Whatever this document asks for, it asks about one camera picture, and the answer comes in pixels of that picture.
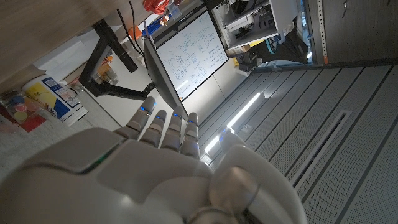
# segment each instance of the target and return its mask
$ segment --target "wooden desk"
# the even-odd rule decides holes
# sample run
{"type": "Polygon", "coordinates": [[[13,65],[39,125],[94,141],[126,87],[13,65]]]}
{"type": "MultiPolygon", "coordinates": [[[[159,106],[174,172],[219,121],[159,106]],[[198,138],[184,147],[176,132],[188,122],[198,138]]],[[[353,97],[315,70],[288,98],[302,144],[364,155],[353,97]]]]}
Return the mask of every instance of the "wooden desk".
{"type": "MultiPolygon", "coordinates": [[[[144,9],[141,0],[133,0],[132,4],[136,24],[140,24],[151,12],[144,9]]],[[[102,18],[114,13],[107,21],[120,25],[117,8],[127,28],[132,27],[128,0],[1,1],[0,93],[43,74],[32,65],[34,61],[102,18]]]]}

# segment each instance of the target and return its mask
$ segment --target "red object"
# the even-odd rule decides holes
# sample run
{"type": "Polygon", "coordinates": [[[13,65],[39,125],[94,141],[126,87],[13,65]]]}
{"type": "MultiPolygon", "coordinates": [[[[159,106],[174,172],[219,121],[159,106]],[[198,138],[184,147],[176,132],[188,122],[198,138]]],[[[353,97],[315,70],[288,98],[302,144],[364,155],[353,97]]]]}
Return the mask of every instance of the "red object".
{"type": "Polygon", "coordinates": [[[162,15],[168,4],[169,0],[145,0],[144,7],[148,12],[152,11],[155,14],[162,15]]]}
{"type": "Polygon", "coordinates": [[[24,112],[26,111],[26,105],[23,103],[18,103],[17,105],[14,106],[16,111],[21,111],[24,112]]]}
{"type": "Polygon", "coordinates": [[[33,129],[39,127],[42,123],[44,123],[45,119],[40,116],[36,115],[33,117],[28,118],[22,124],[19,124],[12,116],[7,112],[7,109],[0,105],[0,114],[11,121],[13,124],[18,124],[21,128],[25,129],[27,132],[31,132],[33,129]]]}

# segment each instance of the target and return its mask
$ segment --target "black cable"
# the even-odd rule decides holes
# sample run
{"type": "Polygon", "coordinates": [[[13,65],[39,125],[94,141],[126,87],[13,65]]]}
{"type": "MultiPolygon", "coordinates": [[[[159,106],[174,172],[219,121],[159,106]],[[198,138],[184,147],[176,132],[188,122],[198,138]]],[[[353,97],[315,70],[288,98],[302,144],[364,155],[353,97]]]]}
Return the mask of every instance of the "black cable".
{"type": "Polygon", "coordinates": [[[141,53],[144,55],[144,51],[142,51],[141,47],[137,43],[137,39],[136,39],[136,18],[134,16],[134,9],[132,8],[131,1],[129,1],[129,3],[130,3],[131,12],[132,12],[132,25],[134,26],[134,29],[132,30],[132,33],[134,35],[134,40],[136,41],[137,47],[139,48],[141,53]]]}
{"type": "Polygon", "coordinates": [[[141,56],[144,56],[144,54],[142,54],[140,51],[138,51],[137,47],[132,42],[130,34],[129,34],[129,31],[127,30],[126,24],[124,23],[124,20],[123,20],[122,14],[120,13],[120,10],[118,9],[117,12],[119,14],[120,20],[122,21],[122,24],[123,24],[123,27],[124,27],[124,31],[126,31],[127,37],[129,38],[131,45],[134,47],[136,52],[138,52],[141,56]]]}

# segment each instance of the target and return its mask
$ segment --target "robot finger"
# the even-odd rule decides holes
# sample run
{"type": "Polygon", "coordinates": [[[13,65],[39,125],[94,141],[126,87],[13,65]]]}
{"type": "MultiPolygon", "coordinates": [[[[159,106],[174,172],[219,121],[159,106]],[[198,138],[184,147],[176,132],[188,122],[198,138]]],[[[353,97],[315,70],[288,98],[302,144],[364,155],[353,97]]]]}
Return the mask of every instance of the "robot finger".
{"type": "Polygon", "coordinates": [[[184,139],[180,153],[195,159],[200,158],[198,141],[198,115],[191,113],[188,116],[187,127],[185,128],[184,139]]]}
{"type": "Polygon", "coordinates": [[[182,107],[176,107],[173,110],[169,128],[166,130],[166,134],[164,136],[161,148],[171,149],[175,152],[178,152],[178,149],[180,147],[182,116],[182,107]]]}
{"type": "Polygon", "coordinates": [[[140,142],[147,143],[151,146],[158,147],[162,137],[164,123],[166,121],[167,113],[164,110],[157,112],[152,124],[146,129],[142,135],[140,142]]]}
{"type": "Polygon", "coordinates": [[[155,105],[155,98],[151,96],[146,98],[127,125],[115,130],[114,132],[125,138],[137,139],[141,131],[144,129],[145,124],[148,122],[148,118],[152,114],[155,105]]]}
{"type": "Polygon", "coordinates": [[[231,128],[228,128],[227,126],[223,126],[219,131],[218,131],[218,136],[219,136],[219,141],[221,145],[221,150],[226,153],[228,149],[233,147],[234,145],[242,145],[246,147],[246,143],[234,134],[234,131],[231,128]]]}

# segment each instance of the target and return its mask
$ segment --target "monitor arm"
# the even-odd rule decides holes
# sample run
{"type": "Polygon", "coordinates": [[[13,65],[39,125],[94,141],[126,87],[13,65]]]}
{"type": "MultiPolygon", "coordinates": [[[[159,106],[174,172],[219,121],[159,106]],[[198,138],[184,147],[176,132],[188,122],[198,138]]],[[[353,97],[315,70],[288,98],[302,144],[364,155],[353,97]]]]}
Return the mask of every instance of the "monitor arm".
{"type": "Polygon", "coordinates": [[[132,58],[123,49],[121,44],[118,42],[118,38],[110,26],[101,20],[93,26],[94,30],[99,35],[99,41],[94,48],[93,53],[87,61],[85,68],[83,69],[79,81],[86,87],[94,96],[117,96],[133,100],[144,100],[147,95],[155,88],[155,84],[152,82],[146,86],[144,91],[136,91],[120,86],[111,85],[108,82],[97,83],[92,74],[97,71],[101,66],[102,59],[105,58],[109,49],[112,49],[114,53],[120,58],[123,64],[130,72],[134,72],[138,69],[132,58]]]}

